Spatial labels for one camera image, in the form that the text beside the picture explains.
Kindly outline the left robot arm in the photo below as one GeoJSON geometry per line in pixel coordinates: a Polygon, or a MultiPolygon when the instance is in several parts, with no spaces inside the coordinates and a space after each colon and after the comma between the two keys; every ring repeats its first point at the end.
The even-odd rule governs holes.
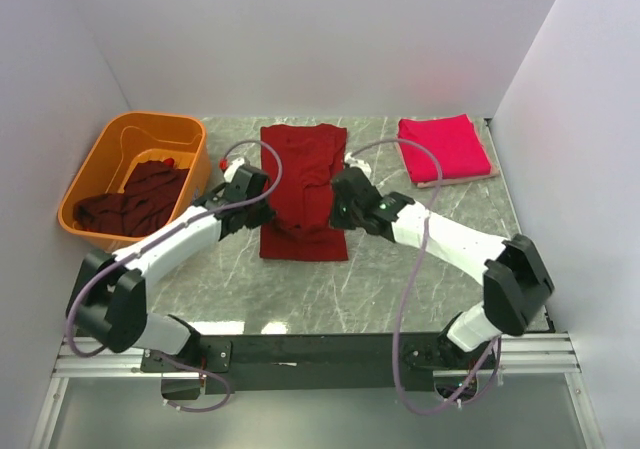
{"type": "Polygon", "coordinates": [[[113,353],[130,348],[163,353],[179,371],[204,366],[200,333],[176,316],[152,312],[148,299],[164,276],[197,252],[274,217],[265,196],[266,172],[236,159],[225,178],[143,240],[113,253],[88,253],[66,309],[66,332],[80,329],[113,353]]]}

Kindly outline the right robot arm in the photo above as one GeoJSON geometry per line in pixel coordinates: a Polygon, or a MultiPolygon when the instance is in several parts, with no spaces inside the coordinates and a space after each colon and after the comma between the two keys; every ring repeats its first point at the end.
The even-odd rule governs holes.
{"type": "Polygon", "coordinates": [[[460,368],[492,339],[523,335],[554,291],[533,241],[486,234],[429,210],[398,192],[374,187],[367,167],[348,166],[331,181],[330,224],[362,229],[392,243],[423,249],[466,273],[483,299],[456,315],[437,336],[432,350],[441,368],[460,368]]]}

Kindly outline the dark red t-shirt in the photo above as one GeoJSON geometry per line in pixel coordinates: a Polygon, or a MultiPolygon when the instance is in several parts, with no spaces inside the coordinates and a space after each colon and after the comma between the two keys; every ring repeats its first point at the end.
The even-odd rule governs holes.
{"type": "Polygon", "coordinates": [[[260,130],[282,161],[282,178],[269,197],[274,219],[261,227],[263,259],[342,262],[348,259],[345,235],[330,227],[334,201],[331,179],[344,168],[347,130],[331,124],[260,130]]]}

